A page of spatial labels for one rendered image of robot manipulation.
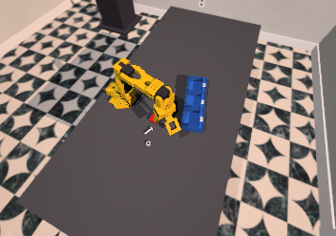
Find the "blue bin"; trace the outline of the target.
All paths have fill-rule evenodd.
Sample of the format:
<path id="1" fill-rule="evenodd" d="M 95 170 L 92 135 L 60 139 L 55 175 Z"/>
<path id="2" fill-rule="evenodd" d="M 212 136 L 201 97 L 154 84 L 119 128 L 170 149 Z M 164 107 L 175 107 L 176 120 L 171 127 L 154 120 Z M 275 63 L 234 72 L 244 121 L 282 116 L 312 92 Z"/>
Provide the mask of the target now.
<path id="1" fill-rule="evenodd" d="M 207 77 L 188 76 L 180 129 L 202 133 Z"/>

